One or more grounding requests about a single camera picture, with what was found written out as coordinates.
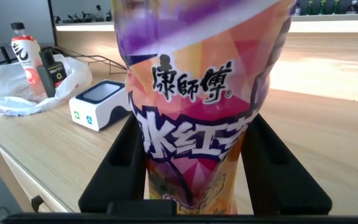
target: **bottle cap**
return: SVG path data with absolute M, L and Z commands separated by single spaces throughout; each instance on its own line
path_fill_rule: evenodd
M 24 24 L 22 22 L 13 22 L 11 23 L 11 27 L 14 30 L 24 29 Z
M 41 50 L 40 57 L 43 66 L 48 66 L 55 63 L 55 59 L 53 57 L 52 50 Z

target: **white card reader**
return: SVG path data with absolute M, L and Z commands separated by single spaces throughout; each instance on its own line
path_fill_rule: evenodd
M 103 80 L 69 102 L 74 122 L 99 131 L 126 117 L 131 112 L 125 85 Z

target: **drawer handle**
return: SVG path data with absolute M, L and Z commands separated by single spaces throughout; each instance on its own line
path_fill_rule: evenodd
M 32 209 L 38 213 L 39 212 L 39 209 L 40 209 L 40 206 L 41 204 L 44 202 L 44 200 L 42 199 L 41 196 L 37 195 L 35 196 L 34 198 L 31 199 L 31 207 Z

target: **bottle label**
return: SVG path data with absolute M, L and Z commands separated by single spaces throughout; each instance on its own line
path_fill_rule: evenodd
M 37 66 L 41 65 L 42 61 L 39 55 L 40 45 L 38 42 L 30 35 L 13 37 L 12 49 L 25 70 L 27 81 L 30 84 L 39 82 Z

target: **black holder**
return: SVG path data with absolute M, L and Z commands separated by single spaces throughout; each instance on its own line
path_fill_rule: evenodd
M 255 216 L 330 211 L 326 192 L 261 115 L 247 128 L 242 159 Z M 81 196 L 81 212 L 105 213 L 111 202 L 143 200 L 145 172 L 141 131 L 131 115 Z

